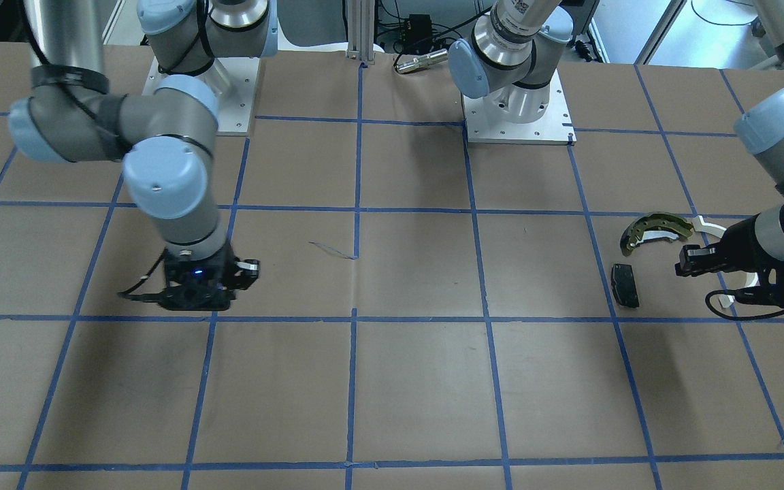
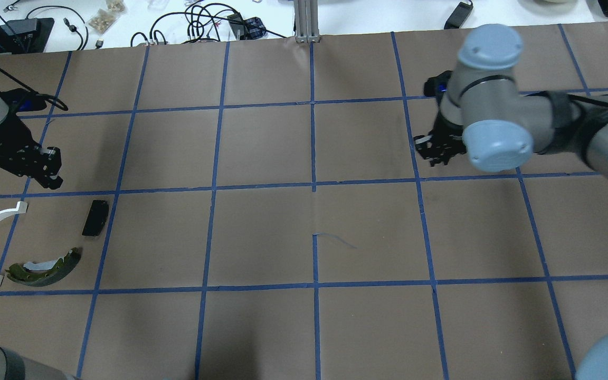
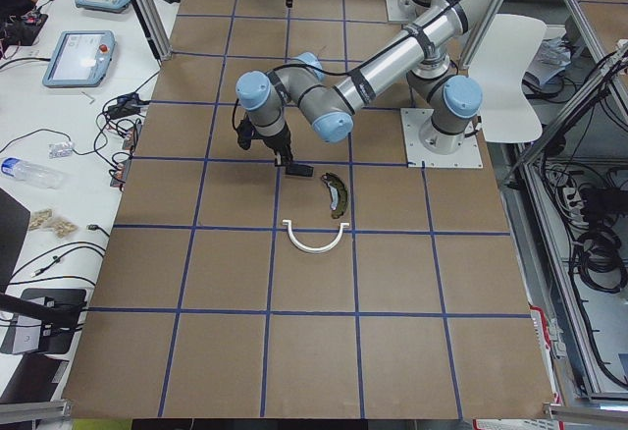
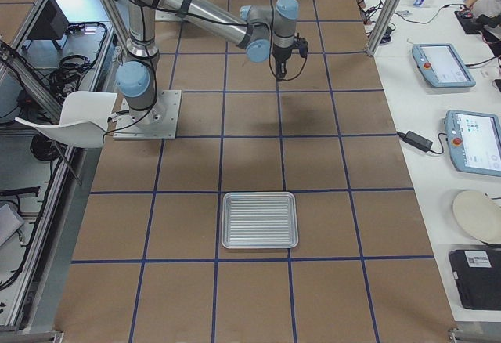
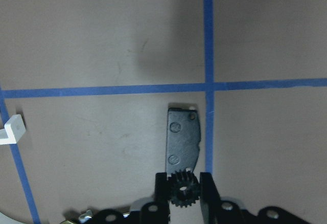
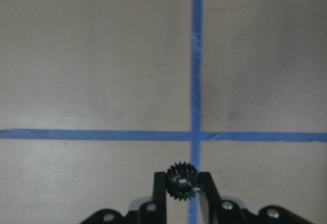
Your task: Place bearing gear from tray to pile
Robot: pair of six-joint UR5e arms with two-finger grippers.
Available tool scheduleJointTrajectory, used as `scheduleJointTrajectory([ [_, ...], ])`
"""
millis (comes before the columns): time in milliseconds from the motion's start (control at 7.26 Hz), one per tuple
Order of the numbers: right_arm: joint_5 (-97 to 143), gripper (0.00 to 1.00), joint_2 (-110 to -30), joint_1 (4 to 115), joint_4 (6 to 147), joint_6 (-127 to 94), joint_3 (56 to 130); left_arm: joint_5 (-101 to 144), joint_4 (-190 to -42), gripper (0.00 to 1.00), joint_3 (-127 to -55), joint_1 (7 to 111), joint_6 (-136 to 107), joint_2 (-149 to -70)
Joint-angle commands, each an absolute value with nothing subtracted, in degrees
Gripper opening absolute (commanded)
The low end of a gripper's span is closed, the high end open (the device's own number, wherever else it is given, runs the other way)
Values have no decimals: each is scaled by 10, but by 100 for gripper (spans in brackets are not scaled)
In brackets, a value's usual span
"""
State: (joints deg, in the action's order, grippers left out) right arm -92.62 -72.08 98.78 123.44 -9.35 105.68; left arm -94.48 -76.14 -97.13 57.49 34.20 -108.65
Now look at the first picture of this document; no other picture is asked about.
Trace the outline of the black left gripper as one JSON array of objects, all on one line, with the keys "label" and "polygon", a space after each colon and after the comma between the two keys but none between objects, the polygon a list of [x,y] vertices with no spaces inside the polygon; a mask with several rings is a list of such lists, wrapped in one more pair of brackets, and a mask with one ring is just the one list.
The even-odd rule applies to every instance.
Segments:
[{"label": "black left gripper", "polygon": [[684,245],[674,265],[676,276],[696,277],[719,271],[784,272],[784,259],[773,257],[759,241],[756,233],[759,219],[752,216],[728,227],[713,247]]}]

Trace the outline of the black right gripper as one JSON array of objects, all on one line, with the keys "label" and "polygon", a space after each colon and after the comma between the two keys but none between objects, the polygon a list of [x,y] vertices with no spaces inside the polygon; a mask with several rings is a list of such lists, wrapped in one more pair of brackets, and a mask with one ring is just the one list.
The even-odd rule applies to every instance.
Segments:
[{"label": "black right gripper", "polygon": [[165,288],[159,306],[171,311],[228,310],[235,298],[231,289],[246,291],[261,273],[258,260],[234,259],[231,247],[196,261],[177,258],[165,249],[162,258]]}]

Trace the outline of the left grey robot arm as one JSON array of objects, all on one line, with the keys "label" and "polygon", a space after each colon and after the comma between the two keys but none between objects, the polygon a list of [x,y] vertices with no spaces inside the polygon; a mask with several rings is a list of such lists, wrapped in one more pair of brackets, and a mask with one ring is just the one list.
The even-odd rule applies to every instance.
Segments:
[{"label": "left grey robot arm", "polygon": [[[449,71],[461,94],[480,99],[514,86],[546,86],[558,63],[550,42],[565,44],[572,34],[570,16],[557,6],[557,1],[497,1],[479,16],[470,36],[448,50]],[[784,66],[784,1],[756,1],[754,7]],[[784,198],[784,88],[746,111],[734,131]],[[676,264],[683,277],[718,271],[784,271],[784,202],[728,227],[709,247],[684,247]]]}]

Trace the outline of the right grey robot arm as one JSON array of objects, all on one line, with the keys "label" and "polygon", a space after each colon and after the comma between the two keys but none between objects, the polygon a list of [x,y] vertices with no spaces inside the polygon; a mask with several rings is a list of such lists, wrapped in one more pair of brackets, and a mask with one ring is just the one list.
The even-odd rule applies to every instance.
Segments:
[{"label": "right grey robot arm", "polygon": [[221,96],[203,80],[221,58],[278,49],[274,1],[140,1],[137,18],[162,80],[113,93],[93,1],[20,1],[31,47],[31,96],[13,102],[10,135],[37,161],[122,163],[131,198],[164,242],[158,293],[119,297],[171,311],[225,311],[259,278],[236,257],[211,190]]}]

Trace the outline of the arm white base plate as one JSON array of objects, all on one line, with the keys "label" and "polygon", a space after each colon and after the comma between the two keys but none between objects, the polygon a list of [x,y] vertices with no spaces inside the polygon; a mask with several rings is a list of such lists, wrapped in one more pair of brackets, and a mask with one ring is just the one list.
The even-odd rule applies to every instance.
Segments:
[{"label": "arm white base plate", "polygon": [[183,142],[208,143],[218,136],[249,134],[259,78],[258,58],[216,59],[196,76],[164,74],[153,60],[144,81],[141,101],[131,112],[143,110],[149,132]]},{"label": "arm white base plate", "polygon": [[508,86],[480,99],[462,96],[468,140],[481,144],[572,145],[578,137],[555,71],[548,86]]}]

